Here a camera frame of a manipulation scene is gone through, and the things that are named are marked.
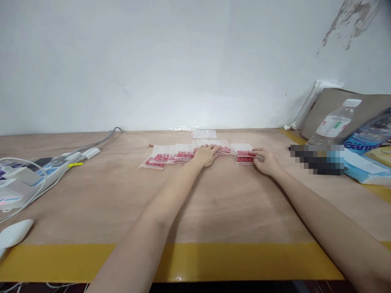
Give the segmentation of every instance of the yellow tape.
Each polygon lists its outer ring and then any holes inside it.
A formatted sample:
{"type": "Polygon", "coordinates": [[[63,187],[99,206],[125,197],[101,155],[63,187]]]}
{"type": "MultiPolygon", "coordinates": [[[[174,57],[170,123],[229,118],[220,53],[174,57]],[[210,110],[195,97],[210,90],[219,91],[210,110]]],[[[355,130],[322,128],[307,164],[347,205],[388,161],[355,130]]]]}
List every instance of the yellow tape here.
{"type": "Polygon", "coordinates": [[[73,166],[81,166],[83,165],[84,163],[73,163],[73,164],[69,164],[68,167],[69,168],[72,168],[73,166]]]}

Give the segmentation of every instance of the plastic sheet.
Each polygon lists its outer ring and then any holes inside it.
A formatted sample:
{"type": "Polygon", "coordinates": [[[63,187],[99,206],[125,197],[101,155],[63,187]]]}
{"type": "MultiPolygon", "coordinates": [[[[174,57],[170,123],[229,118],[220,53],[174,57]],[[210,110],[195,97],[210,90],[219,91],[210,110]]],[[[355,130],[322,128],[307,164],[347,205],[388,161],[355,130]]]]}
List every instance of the plastic sheet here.
{"type": "Polygon", "coordinates": [[[215,130],[196,129],[191,132],[191,138],[217,139],[217,134],[215,130]]]}

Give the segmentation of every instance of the table surface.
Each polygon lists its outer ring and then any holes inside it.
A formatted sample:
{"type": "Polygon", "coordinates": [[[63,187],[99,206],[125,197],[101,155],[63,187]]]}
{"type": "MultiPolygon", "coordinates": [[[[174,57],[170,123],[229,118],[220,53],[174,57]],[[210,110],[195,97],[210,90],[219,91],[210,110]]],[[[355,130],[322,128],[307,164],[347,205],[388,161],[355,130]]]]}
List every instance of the table surface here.
{"type": "MultiPolygon", "coordinates": [[[[304,141],[277,129],[218,131],[219,139],[267,147],[286,170],[391,249],[391,195],[347,176],[310,175],[287,147],[304,141]]],[[[105,133],[0,137],[0,157],[50,157],[105,133]]],[[[190,143],[190,132],[116,133],[101,153],[74,167],[42,198],[0,229],[34,219],[25,240],[0,264],[2,282],[91,282],[115,244],[161,184],[180,166],[139,169],[149,144],[190,143]]],[[[269,177],[221,156],[200,174],[163,252],[156,282],[341,280],[269,177]]]]}

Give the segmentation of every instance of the peeling paint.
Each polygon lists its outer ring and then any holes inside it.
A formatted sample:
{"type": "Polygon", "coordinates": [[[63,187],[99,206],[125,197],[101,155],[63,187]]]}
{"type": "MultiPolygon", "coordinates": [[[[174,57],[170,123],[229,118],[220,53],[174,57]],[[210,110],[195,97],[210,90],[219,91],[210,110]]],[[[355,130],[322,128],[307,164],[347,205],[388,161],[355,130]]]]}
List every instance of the peeling paint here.
{"type": "Polygon", "coordinates": [[[337,39],[340,39],[342,35],[341,30],[344,29],[347,30],[348,36],[345,50],[349,50],[352,40],[365,32],[383,2],[384,0],[344,0],[337,17],[323,39],[323,47],[326,46],[327,41],[334,35],[336,35],[337,39]]]}

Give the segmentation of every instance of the person's right hand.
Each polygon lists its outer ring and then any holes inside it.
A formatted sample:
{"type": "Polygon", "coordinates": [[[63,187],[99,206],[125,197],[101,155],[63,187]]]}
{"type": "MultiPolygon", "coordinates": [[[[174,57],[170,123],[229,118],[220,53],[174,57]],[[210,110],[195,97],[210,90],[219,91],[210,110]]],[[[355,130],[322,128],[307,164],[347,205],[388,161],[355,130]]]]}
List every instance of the person's right hand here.
{"type": "Polygon", "coordinates": [[[283,171],[283,168],[279,164],[277,158],[264,148],[256,148],[250,152],[253,155],[257,155],[254,158],[254,164],[258,170],[269,176],[274,176],[283,171]]]}

